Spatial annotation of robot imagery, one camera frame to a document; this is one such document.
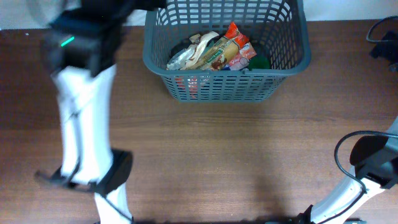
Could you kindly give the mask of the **green lid jar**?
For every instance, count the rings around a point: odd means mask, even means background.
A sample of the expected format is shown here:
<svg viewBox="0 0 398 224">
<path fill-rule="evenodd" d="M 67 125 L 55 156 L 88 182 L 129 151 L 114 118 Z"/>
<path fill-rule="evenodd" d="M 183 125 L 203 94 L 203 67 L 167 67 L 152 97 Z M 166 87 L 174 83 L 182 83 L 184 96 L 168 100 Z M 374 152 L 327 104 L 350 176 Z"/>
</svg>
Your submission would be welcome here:
<svg viewBox="0 0 398 224">
<path fill-rule="evenodd" d="M 262 55 L 257 55 L 250 59 L 249 65 L 247 66 L 249 70 L 254 69 L 270 69 L 271 63 L 267 57 Z"/>
</svg>

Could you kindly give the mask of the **Kleenex tissue multipack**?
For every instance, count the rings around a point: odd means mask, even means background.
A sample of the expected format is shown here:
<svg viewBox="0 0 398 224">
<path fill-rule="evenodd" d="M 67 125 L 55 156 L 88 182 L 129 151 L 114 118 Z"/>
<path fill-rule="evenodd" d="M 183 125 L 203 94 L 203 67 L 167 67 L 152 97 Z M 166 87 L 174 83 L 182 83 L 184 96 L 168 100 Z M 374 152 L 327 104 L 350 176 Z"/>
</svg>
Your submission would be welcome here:
<svg viewBox="0 0 398 224">
<path fill-rule="evenodd" d="M 250 42 L 246 43 L 235 57 L 222 70 L 241 70 L 246 68 L 250 60 L 257 55 Z"/>
</svg>

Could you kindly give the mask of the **spaghetti packet orange ends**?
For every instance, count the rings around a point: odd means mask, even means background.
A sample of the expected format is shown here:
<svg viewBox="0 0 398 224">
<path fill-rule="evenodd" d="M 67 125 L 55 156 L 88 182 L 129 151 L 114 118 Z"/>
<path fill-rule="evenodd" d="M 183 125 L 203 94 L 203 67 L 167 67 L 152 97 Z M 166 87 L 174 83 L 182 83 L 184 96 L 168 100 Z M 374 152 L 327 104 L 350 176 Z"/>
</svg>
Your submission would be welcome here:
<svg viewBox="0 0 398 224">
<path fill-rule="evenodd" d="M 196 64 L 178 71 L 220 71 L 248 42 L 249 38 L 239 31 L 234 22 L 231 22 L 224 35 L 219 35 L 208 43 L 207 48 Z M 210 80 L 211 76 L 209 74 L 176 76 L 174 78 L 175 89 L 172 91 L 172 96 L 181 100 L 197 100 L 200 97 L 200 92 L 204 91 L 205 98 L 208 98 Z"/>
</svg>

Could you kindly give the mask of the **beige Panisse snack bag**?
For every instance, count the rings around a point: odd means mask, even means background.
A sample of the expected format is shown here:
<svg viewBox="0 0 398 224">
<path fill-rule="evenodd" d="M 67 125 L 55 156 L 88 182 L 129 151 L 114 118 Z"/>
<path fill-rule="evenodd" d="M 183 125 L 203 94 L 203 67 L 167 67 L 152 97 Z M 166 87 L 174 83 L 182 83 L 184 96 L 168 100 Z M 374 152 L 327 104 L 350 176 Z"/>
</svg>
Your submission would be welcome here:
<svg viewBox="0 0 398 224">
<path fill-rule="evenodd" d="M 196 64 L 207 48 L 208 43 L 219 34 L 214 31 L 205 34 L 195 34 L 189 38 L 191 44 L 174 55 L 166 65 L 167 70 L 184 70 Z"/>
</svg>

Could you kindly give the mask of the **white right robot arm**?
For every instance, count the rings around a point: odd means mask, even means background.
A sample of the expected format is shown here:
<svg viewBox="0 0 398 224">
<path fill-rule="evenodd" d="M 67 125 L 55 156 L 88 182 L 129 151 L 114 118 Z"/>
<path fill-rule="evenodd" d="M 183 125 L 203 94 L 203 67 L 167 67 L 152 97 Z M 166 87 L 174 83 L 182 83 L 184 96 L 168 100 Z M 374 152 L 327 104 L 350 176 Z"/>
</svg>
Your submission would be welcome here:
<svg viewBox="0 0 398 224">
<path fill-rule="evenodd" d="M 349 163 L 342 167 L 338 153 L 349 138 L 359 136 Z M 334 149 L 334 160 L 345 177 L 323 200 L 310 205 L 292 223 L 346 223 L 370 198 L 397 185 L 397 120 L 386 132 L 355 131 L 343 136 Z"/>
</svg>

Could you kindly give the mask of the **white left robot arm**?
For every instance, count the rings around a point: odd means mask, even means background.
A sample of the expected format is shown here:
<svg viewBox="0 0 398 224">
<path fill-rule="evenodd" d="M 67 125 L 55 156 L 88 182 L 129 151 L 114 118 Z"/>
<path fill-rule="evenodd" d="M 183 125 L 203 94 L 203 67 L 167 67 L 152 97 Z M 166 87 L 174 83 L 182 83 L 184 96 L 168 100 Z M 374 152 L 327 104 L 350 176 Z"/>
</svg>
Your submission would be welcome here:
<svg viewBox="0 0 398 224">
<path fill-rule="evenodd" d="M 165 1 L 82 1 L 50 22 L 43 58 L 57 88 L 63 162 L 35 178 L 53 187 L 94 195 L 101 223 L 132 223 L 126 181 L 133 155 L 109 142 L 109 106 L 123 24 L 136 9 Z"/>
</svg>

